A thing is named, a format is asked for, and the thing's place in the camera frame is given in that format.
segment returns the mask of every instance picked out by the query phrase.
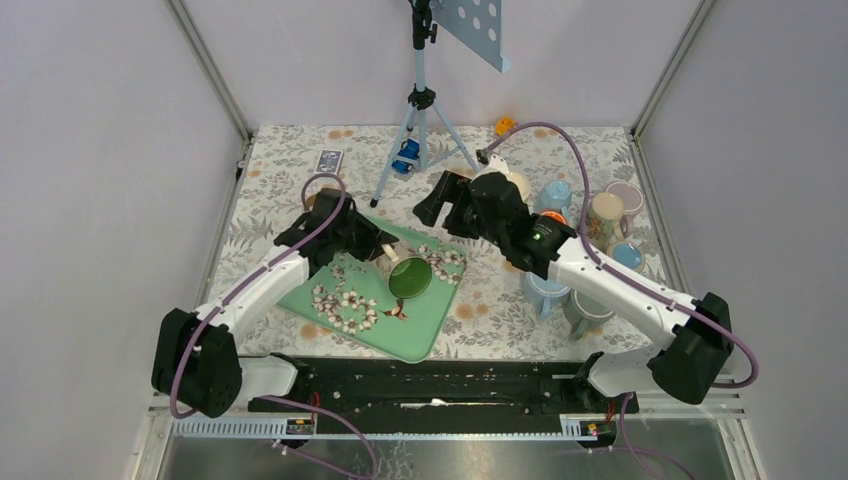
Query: floral tray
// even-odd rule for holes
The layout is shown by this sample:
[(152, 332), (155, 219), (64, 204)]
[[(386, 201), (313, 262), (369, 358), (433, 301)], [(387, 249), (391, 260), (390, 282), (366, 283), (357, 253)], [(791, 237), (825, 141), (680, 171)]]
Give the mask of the floral tray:
[(407, 363), (430, 354), (468, 263), (456, 246), (368, 217), (405, 240), (433, 268), (423, 294), (396, 299), (370, 262), (337, 254), (326, 268), (277, 305)]

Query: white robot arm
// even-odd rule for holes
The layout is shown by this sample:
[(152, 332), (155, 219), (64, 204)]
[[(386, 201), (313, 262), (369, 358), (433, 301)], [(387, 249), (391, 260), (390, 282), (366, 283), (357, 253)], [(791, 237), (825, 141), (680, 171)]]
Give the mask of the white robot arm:
[(443, 205), (452, 204), (443, 224), (449, 233), (494, 243), (516, 268), (590, 295), (650, 338), (650, 347), (621, 354), (599, 352), (587, 360), (581, 375), (602, 395), (659, 387), (683, 402), (701, 403), (733, 344), (697, 319), (627, 285), (603, 265), (617, 266), (620, 274), (644, 290), (687, 305), (730, 330), (724, 300), (711, 293), (698, 300), (675, 292), (602, 252), (586, 251), (573, 229), (529, 212), (501, 157), (479, 160), (486, 162), (486, 168), (473, 179), (442, 174), (433, 192), (413, 209), (419, 220), (432, 227)]
[[(289, 246), (316, 232), (339, 202), (343, 206), (328, 226), (298, 251), (291, 251)], [(338, 190), (321, 190), (312, 210), (282, 232), (265, 257), (226, 292), (191, 313), (174, 309), (165, 316), (159, 329), (153, 388), (171, 394), (190, 337), (201, 319), (209, 319), (182, 372), (178, 400), (217, 417), (233, 404), (261, 395), (288, 394), (298, 374), (292, 362), (277, 355), (239, 357), (236, 345), (280, 298), (328, 265), (337, 252), (370, 261), (383, 254), (382, 245), (397, 241), (360, 215), (350, 195), (342, 198)]]

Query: table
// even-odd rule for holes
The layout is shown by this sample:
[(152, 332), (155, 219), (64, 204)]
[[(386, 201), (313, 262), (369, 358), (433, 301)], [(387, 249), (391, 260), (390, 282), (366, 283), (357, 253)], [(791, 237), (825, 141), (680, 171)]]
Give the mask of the table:
[[(586, 160), (593, 195), (615, 180), (639, 184), (623, 128), (566, 130)], [(457, 127), (457, 131), (471, 151), (494, 139), (491, 127)], [(245, 168), (210, 294), (223, 292), (252, 268), (272, 246), (276, 234), (302, 213), (300, 188), (312, 174), (322, 149), (345, 151), (341, 176), (360, 211), (397, 225), (424, 228), (411, 213), (413, 205), (430, 192), (444, 169), (465, 175), (472, 170), (457, 153), (424, 172), (400, 175), (393, 171), (380, 204), (371, 209), (368, 203), (396, 133), (394, 126), (261, 127)], [(438, 127), (431, 128), (428, 144), (432, 156), (453, 148), (447, 131)], [(580, 172), (568, 145), (554, 131), (539, 128), (519, 132), (496, 151), (511, 170), (530, 181), (533, 194), (529, 202), (549, 181), (568, 182), (574, 190), (571, 217), (577, 218), (583, 199)], [(329, 179), (316, 184), (335, 186)], [(635, 227), (630, 240), (646, 254), (643, 275), (667, 283), (647, 212), (636, 218)], [(483, 240), (450, 237), (441, 229), (430, 230), (430, 235), (459, 244), (469, 255), (468, 270), (430, 358), (581, 361), (596, 351), (622, 352), (650, 343), (617, 317), (580, 341), (569, 343), (570, 325), (562, 309), (556, 309), (545, 321), (537, 321), (532, 307), (524, 301), (519, 271), (497, 248)], [(277, 307), (257, 323), (238, 348), (241, 354), (383, 356)]]

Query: metal frame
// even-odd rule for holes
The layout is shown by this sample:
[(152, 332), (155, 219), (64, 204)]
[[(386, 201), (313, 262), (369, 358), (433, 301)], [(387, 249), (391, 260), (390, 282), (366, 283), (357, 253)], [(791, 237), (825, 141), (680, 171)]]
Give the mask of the metal frame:
[(683, 264), (681, 263), (680, 255), (677, 253), (671, 231), (666, 226), (668, 222), (666, 221), (662, 202), (657, 194), (654, 177), (651, 175), (651, 169), (648, 167), (641, 143), (632, 134), (628, 134), (627, 137), (628, 144), (630, 145), (630, 153), (633, 157), (633, 165), (636, 167), (636, 176), (639, 178), (643, 193), (645, 194), (645, 203), (647, 204), (645, 210), (651, 218), (651, 224), (657, 233), (660, 246), (660, 260), (662, 260), (663, 268), (668, 273), (669, 285), (675, 290), (689, 292), (691, 291), (689, 281), (683, 273)]
[(748, 431), (748, 419), (718, 419), (716, 424), (724, 440), (724, 450), (730, 459), (733, 476), (752, 480), (765, 479), (765, 470)]
[(710, 12), (712, 12), (718, 1), (719, 0), (701, 0), (698, 7), (695, 9), (695, 14), (692, 16), (692, 19), (689, 20), (689, 24), (686, 25), (686, 29), (683, 31), (683, 36), (680, 37), (680, 41), (677, 42), (677, 46), (674, 48), (671, 58), (668, 60), (668, 63), (663, 69), (659, 81), (654, 86), (654, 90), (651, 92), (651, 95), (648, 97), (648, 103), (645, 104), (645, 107), (636, 119), (636, 123), (633, 125), (631, 133), (637, 140), (645, 132), (648, 122), (650, 122), (651, 117), (656, 111), (657, 105), (665, 94), (665, 91), (668, 89), (672, 78), (674, 78), (674, 75), (677, 73), (677, 69), (680, 67), (680, 64), (683, 62), (686, 54), (689, 53), (689, 49), (698, 37), (701, 27), (704, 26)]
[(186, 42), (191, 47), (198, 63), (200, 63), (200, 68), (209, 80), (209, 85), (221, 102), (221, 106), (227, 112), (227, 117), (232, 122), (236, 132), (238, 132), (245, 143), (249, 142), (253, 136), (250, 126), (247, 120), (245, 120), (244, 114), (242, 114), (241, 108), (236, 103), (232, 92), (227, 87), (227, 83), (224, 82), (224, 77), (221, 75), (218, 65), (209, 53), (209, 48), (197, 30), (197, 26), (194, 24), (194, 20), (191, 18), (191, 14), (185, 3), (183, 0), (165, 0), (165, 4), (174, 16), (174, 21), (177, 23), (180, 31), (185, 35)]
[[(354, 434), (321, 434), (292, 435), (285, 433), (286, 424), (290, 419), (309, 420), (306, 414), (257, 414), (240, 416), (223, 416), (217, 419), (207, 417), (191, 417), (175, 422), (171, 428), (171, 436), (191, 438), (237, 438), (254, 440), (359, 440)], [(523, 440), (523, 441), (593, 441), (596, 437), (581, 435), (580, 420), (560, 415), (562, 433), (512, 433), (512, 434), (400, 434), (400, 433), (369, 433), (372, 441), (392, 440), (448, 440), (469, 441), (485, 440), (493, 442)]]
[(230, 219), (233, 218), (233, 212), (236, 209), (236, 200), (241, 191), (241, 186), (244, 184), (243, 173), (247, 169), (250, 162), (250, 156), (253, 154), (254, 139), (251, 139), (244, 149), (244, 154), (241, 160), (236, 164), (233, 172), (233, 181), (227, 189), (227, 202), (224, 204), (224, 209), (221, 212), (221, 218), (218, 220), (218, 228), (215, 230), (215, 244), (209, 252), (209, 258), (206, 260), (206, 268), (203, 269), (203, 280), (200, 284), (200, 290), (197, 292), (195, 305), (206, 303), (206, 298), (209, 296), (209, 290), (212, 288), (212, 280), (215, 278), (215, 272), (218, 270), (218, 258), (221, 256), (221, 250), (224, 248), (224, 243), (227, 239), (227, 231), (230, 226)]
[(130, 473), (131, 480), (155, 480), (159, 478), (159, 471), (165, 460), (165, 451), (171, 440), (171, 427), (173, 421), (169, 415), (148, 414), (144, 419), (146, 428), (149, 428), (144, 448), (136, 452), (138, 463)]

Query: gray floor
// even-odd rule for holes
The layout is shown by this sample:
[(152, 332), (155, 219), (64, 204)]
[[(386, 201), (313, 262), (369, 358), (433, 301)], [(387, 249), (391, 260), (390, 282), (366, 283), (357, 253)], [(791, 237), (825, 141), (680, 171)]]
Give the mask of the gray floor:
[[(733, 478), (721, 436), (708, 420), (650, 420), (647, 425), (633, 420), (627, 425), (635, 446), (674, 456), (697, 478)], [(579, 448), (572, 442), (378, 441), (375, 447), (381, 459), (378, 478), (385, 480), (651, 478), (627, 452), (559, 455)], [(370, 468), (368, 456), (357, 441), (314, 440), (302, 448), (359, 473)], [(687, 478), (667, 463), (648, 463), (669, 480)], [(259, 440), (173, 438), (162, 470), (161, 480), (345, 478), (291, 455), (283, 457), (279, 450), (271, 450), (270, 442)]]

